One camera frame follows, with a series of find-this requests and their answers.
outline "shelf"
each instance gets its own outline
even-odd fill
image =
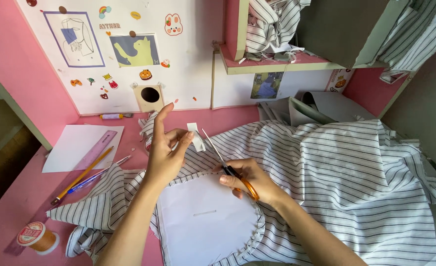
[[[239,62],[235,62],[232,59],[226,44],[220,45],[219,52],[221,54],[223,64],[225,64],[226,73],[228,75],[345,68],[319,56],[311,56],[304,52],[297,53],[297,60],[293,64],[272,60],[266,60],[261,62],[244,60],[241,64],[239,64]],[[388,65],[386,63],[377,61],[372,66],[362,64],[355,66],[354,68],[379,68],[387,66]]]

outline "yellow pencil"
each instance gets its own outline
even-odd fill
[[[102,155],[100,155],[100,157],[97,158],[97,160],[95,160],[87,169],[85,169],[85,171],[83,171],[83,173],[81,175],[79,175],[79,177],[77,179],[75,179],[75,181],[72,182],[72,184],[69,184],[68,187],[62,191],[62,193],[60,193],[52,202],[52,205],[56,205],[57,202],[59,202],[61,200],[61,198],[63,196],[65,196],[65,194],[67,194],[68,190],[71,189],[75,184],[77,184],[80,180],[82,180],[82,178],[88,173],[90,172],[91,169],[93,169],[93,167],[95,167],[101,160],[103,160],[103,158],[108,155],[110,153],[110,151],[114,148],[114,146],[111,146],[110,148],[108,148],[105,152],[103,152]]]

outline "pink desk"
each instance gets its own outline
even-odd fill
[[[98,117],[82,117],[76,124],[124,125],[123,135],[121,136],[115,160],[119,160],[128,154],[133,154],[133,157],[121,167],[123,169],[141,169],[147,165],[147,155],[144,151],[144,142],[140,142],[139,131],[141,129],[138,125],[138,118],[147,118],[147,114],[135,114],[134,118],[124,118],[121,120],[100,120]],[[174,128],[186,129],[186,123],[197,122],[200,127],[207,129],[210,135],[216,135],[240,125],[255,122],[258,119],[257,108],[252,106],[220,110],[171,112],[164,123],[165,130],[168,131]],[[52,220],[47,221],[47,228],[57,232],[61,237],[60,245],[55,251],[46,256],[39,256],[32,249],[26,249],[18,257],[3,253],[3,249],[31,219],[41,203],[46,200],[63,178],[67,176],[66,172],[41,174],[46,160],[44,158],[46,153],[43,147],[38,150],[0,200],[0,265],[87,266],[92,264],[91,259],[85,253],[73,258],[65,257],[68,236],[75,225]],[[87,190],[81,191],[77,195],[72,194],[66,198],[66,202],[73,202],[86,193]],[[159,240],[150,230],[145,245],[142,265],[163,265]]]

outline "blue pen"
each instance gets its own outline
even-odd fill
[[[120,165],[120,164],[122,164],[123,162],[127,161],[129,158],[131,158],[131,156],[132,156],[132,155],[128,155],[128,156],[124,157],[123,159],[117,161],[116,163],[117,163],[118,165]],[[91,177],[89,177],[89,178],[86,179],[85,181],[80,182],[79,184],[75,185],[73,188],[69,189],[69,190],[67,191],[67,193],[70,194],[70,193],[72,193],[73,191],[75,191],[75,190],[77,190],[77,189],[83,187],[84,185],[86,185],[86,184],[92,182],[92,181],[95,180],[97,177],[101,176],[103,173],[105,173],[106,171],[108,171],[109,168],[110,168],[110,167],[105,168],[105,169],[103,169],[102,171],[100,171],[100,172],[98,172],[98,173],[92,175]]]

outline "scissors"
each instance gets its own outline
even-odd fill
[[[259,200],[259,195],[257,195],[256,190],[252,187],[252,185],[249,183],[249,181],[247,181],[245,178],[243,178],[238,172],[236,172],[236,170],[233,169],[233,167],[228,166],[226,164],[226,162],[223,160],[223,158],[221,157],[221,154],[219,154],[218,150],[216,149],[215,145],[213,144],[213,142],[211,142],[209,136],[207,135],[207,133],[205,132],[205,130],[203,130],[203,128],[201,129],[203,131],[203,133],[205,133],[205,136],[207,137],[208,141],[211,144],[212,150],[214,151],[217,159],[221,162],[221,168],[223,169],[223,171],[225,171],[225,173],[228,176],[233,176],[238,178],[239,180],[241,180],[241,182],[248,188],[248,190],[250,191],[250,194],[248,193],[249,197],[251,199],[253,199],[254,201],[258,201]],[[201,137],[201,135],[198,133],[198,136],[200,136],[201,140],[203,141],[203,143],[206,143],[206,141]]]

